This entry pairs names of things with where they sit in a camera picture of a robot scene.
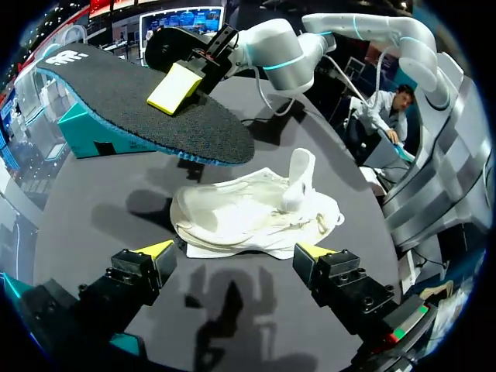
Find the man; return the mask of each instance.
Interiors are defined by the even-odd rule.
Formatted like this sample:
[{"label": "man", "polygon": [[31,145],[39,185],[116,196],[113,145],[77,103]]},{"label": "man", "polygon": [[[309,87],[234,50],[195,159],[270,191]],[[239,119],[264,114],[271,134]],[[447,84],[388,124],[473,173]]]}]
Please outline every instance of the man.
[{"label": "man", "polygon": [[[405,145],[408,123],[405,111],[414,101],[414,91],[407,84],[402,84],[395,92],[379,91],[377,104],[368,108],[362,104],[350,118],[346,130],[346,146],[356,156],[363,151],[361,144],[367,144],[367,137],[378,130],[386,133],[395,145]],[[374,93],[368,100],[369,106],[375,103]]]}]

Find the blue insole edge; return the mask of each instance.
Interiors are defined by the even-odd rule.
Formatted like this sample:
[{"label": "blue insole edge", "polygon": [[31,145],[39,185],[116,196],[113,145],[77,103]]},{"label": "blue insole edge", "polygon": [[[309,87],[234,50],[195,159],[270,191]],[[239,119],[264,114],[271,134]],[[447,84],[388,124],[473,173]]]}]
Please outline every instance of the blue insole edge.
[{"label": "blue insole edge", "polygon": [[82,108],[90,115],[90,117],[92,119],[94,119],[96,122],[98,122],[100,125],[104,126],[108,130],[111,130],[111,131],[119,134],[120,136],[132,137],[133,141],[135,141],[139,145],[145,146],[145,147],[149,148],[150,150],[156,150],[156,151],[160,151],[161,153],[166,153],[169,155],[175,155],[175,156],[179,157],[180,159],[185,159],[185,160],[189,160],[189,161],[192,161],[195,163],[200,163],[200,164],[217,165],[217,166],[221,166],[221,167],[235,167],[236,165],[241,165],[238,163],[225,163],[225,162],[222,162],[219,160],[207,159],[204,157],[199,157],[197,155],[193,155],[192,153],[186,153],[182,150],[176,150],[176,149],[172,149],[170,147],[157,145],[156,143],[150,142],[144,138],[141,138],[140,136],[137,136],[136,134],[129,133],[129,132],[125,131],[124,129],[120,129],[119,127],[114,126],[112,123],[108,122],[107,120],[105,120],[104,118],[99,116],[96,112],[94,112],[91,109],[91,107],[86,105],[86,103],[81,99],[81,97],[79,97],[79,95],[74,91],[74,89],[72,89],[72,87],[58,74],[55,74],[54,72],[52,72],[50,70],[45,70],[44,68],[38,68],[37,67],[36,70],[41,74],[45,74],[49,78],[53,78],[57,81],[60,81],[64,85],[64,87],[74,96],[74,99],[76,100],[76,102],[79,103],[82,106]]}]

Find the logo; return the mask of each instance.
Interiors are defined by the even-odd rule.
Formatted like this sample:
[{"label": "logo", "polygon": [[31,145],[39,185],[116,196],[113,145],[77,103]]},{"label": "logo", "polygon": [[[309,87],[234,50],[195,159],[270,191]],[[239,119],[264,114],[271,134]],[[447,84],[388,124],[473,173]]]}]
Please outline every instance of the logo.
[{"label": "logo", "polygon": [[81,60],[82,57],[87,57],[87,54],[74,52],[73,50],[65,50],[58,53],[55,57],[50,57],[46,60],[48,64],[60,66],[61,64],[68,64],[76,60]]}]

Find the green light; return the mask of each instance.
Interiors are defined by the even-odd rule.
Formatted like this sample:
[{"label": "green light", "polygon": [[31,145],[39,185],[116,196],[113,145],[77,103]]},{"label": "green light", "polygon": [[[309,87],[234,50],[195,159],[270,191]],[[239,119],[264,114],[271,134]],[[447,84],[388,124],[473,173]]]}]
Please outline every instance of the green light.
[{"label": "green light", "polygon": [[403,337],[405,337],[406,333],[403,329],[401,328],[396,328],[393,332],[393,335],[397,338],[397,339],[402,339]]}]

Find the white shirt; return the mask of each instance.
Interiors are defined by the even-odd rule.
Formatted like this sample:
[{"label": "white shirt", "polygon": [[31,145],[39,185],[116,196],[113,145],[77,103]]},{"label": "white shirt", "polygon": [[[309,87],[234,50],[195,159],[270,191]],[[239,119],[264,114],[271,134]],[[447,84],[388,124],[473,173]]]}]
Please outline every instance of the white shirt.
[{"label": "white shirt", "polygon": [[[375,95],[374,93],[367,100],[370,106],[374,104]],[[404,112],[397,112],[389,116],[393,99],[394,92],[379,91],[375,108],[369,109],[365,105],[361,105],[353,113],[353,117],[360,120],[368,135],[374,133],[377,129],[382,129],[385,132],[389,129],[394,129],[401,144],[404,144],[408,133],[408,122]]]}]

